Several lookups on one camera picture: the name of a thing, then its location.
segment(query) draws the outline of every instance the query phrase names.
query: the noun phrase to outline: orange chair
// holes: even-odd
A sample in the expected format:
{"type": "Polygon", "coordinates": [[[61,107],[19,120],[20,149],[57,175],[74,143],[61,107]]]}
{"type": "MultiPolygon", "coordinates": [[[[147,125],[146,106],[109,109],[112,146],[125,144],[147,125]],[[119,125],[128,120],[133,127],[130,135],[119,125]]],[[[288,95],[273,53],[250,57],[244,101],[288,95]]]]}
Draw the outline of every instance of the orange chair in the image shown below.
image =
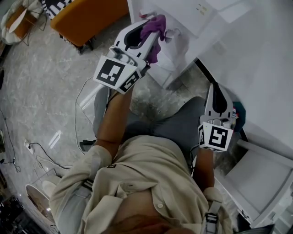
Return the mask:
{"type": "Polygon", "coordinates": [[[75,0],[56,15],[51,27],[76,46],[128,13],[127,0],[75,0]]]}

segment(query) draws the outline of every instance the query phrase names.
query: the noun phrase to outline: person's thigh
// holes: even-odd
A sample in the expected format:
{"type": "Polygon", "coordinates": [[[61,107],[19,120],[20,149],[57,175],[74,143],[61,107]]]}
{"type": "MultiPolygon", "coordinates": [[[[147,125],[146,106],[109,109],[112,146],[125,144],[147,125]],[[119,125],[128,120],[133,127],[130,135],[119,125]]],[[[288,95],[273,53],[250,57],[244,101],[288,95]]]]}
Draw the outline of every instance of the person's thigh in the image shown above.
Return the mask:
{"type": "Polygon", "coordinates": [[[204,114],[204,104],[205,100],[201,97],[191,98],[176,114],[153,125],[153,136],[174,141],[188,163],[191,159],[191,148],[199,143],[197,128],[200,124],[200,116],[204,114]]]}
{"type": "MultiPolygon", "coordinates": [[[[94,109],[95,109],[95,119],[93,122],[93,131],[95,136],[97,136],[98,128],[103,120],[106,105],[108,101],[109,88],[104,86],[96,94],[94,109]]],[[[129,115],[127,117],[127,124],[122,142],[128,140],[131,137],[138,135],[149,135],[149,125],[146,122],[140,120],[140,118],[129,110],[129,115]]]]}

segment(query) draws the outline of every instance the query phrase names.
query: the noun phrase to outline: gray tile floor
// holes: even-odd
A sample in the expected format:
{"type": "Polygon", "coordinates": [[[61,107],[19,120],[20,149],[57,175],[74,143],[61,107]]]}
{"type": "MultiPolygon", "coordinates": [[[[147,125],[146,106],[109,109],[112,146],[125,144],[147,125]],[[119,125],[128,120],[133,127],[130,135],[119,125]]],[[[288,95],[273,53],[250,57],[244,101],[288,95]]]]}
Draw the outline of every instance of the gray tile floor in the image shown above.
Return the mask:
{"type": "MultiPolygon", "coordinates": [[[[106,54],[119,30],[130,24],[125,17],[96,38],[92,52],[79,55],[73,46],[59,38],[50,28],[49,22],[42,32],[35,28],[30,36],[30,46],[20,43],[12,47],[4,62],[5,79],[0,91],[0,108],[7,118],[7,125],[16,153],[16,163],[21,167],[17,173],[12,164],[0,168],[8,179],[12,193],[20,199],[27,212],[48,233],[55,233],[51,223],[43,218],[29,201],[25,185],[34,183],[41,189],[39,177],[45,171],[55,169],[63,175],[64,170],[43,162],[40,169],[36,158],[24,147],[23,141],[38,142],[48,154],[62,165],[72,165],[82,153],[76,145],[74,117],[75,101],[84,82],[93,76],[99,57],[106,54]],[[57,131],[61,136],[57,144],[49,149],[49,141],[57,131]]],[[[168,90],[162,89],[150,76],[145,76],[135,86],[132,111],[149,121],[168,117],[194,96],[206,97],[209,82],[196,65],[190,67],[168,90]]],[[[93,101],[98,83],[88,81],[76,106],[76,128],[78,140],[93,140],[93,101]]],[[[0,127],[6,140],[6,153],[0,155],[5,161],[13,160],[7,129],[3,119],[0,127]]],[[[38,146],[36,153],[46,155],[38,146]]],[[[235,206],[227,199],[230,213],[235,206]]]]}

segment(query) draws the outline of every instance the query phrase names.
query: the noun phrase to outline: black and white striped fabric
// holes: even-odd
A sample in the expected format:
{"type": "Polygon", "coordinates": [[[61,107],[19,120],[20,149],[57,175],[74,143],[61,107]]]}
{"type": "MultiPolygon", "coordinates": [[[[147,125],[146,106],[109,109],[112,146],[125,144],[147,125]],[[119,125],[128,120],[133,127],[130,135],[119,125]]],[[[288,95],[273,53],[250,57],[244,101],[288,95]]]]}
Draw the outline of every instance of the black and white striped fabric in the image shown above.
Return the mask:
{"type": "Polygon", "coordinates": [[[42,0],[44,11],[52,20],[60,11],[74,0],[42,0]]]}

